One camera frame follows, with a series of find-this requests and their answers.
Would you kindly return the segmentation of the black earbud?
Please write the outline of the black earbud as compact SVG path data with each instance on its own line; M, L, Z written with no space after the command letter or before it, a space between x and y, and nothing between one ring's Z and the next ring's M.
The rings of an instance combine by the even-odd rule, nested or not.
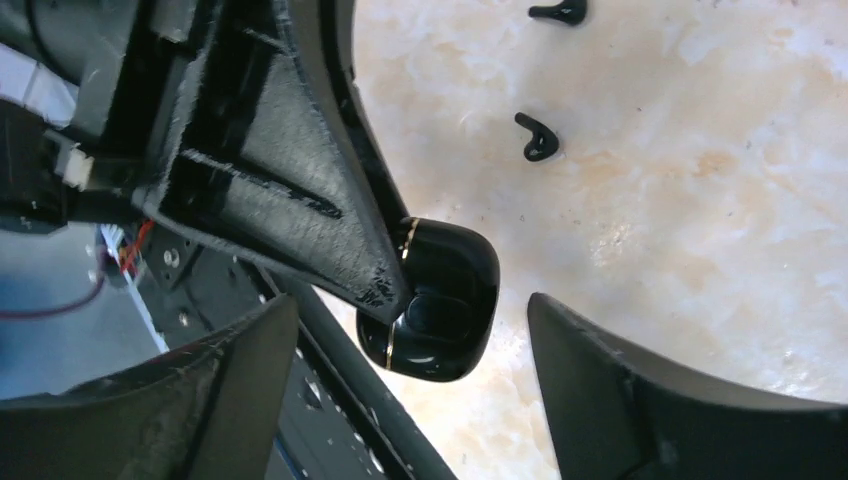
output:
M582 24L587 14L587 0L562 0L554 5L534 5L528 9L530 18L557 21L572 27Z
M559 137L545 124L523 112L517 112L514 121L531 133L531 139L523 149L524 158L528 162L541 162L558 152Z

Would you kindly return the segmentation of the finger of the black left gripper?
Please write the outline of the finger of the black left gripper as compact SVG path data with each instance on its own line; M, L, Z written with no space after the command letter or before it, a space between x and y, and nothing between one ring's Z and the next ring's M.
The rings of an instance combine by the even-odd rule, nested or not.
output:
M389 323L406 209L354 87L350 1L204 1L136 205L186 238Z

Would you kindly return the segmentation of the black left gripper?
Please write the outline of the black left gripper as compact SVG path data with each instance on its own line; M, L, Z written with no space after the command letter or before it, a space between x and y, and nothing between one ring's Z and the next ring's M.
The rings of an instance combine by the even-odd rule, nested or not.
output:
M173 113L198 21L195 1L2 3L2 44L77 90L64 125L2 102L3 230L53 232L145 216L187 230L162 199L179 151Z

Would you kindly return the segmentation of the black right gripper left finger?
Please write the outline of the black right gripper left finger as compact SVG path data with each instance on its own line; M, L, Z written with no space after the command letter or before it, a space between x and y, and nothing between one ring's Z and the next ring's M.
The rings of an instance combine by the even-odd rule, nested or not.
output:
M60 394L1 404L5 479L260 479L298 337L279 296L242 320Z

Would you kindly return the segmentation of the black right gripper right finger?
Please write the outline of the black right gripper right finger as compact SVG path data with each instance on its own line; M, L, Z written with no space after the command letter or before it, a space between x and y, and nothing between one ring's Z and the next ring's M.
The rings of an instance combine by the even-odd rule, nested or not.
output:
M847 408L733 383L543 293L527 308L565 479L843 479Z

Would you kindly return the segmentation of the black glossy earbud charging case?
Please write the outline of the black glossy earbud charging case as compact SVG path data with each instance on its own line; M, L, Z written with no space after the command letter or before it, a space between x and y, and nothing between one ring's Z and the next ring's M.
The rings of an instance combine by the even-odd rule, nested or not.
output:
M411 298L391 324L357 313L359 345L388 371L459 380L479 364L490 337L500 287L496 251L471 229L416 217L392 238Z

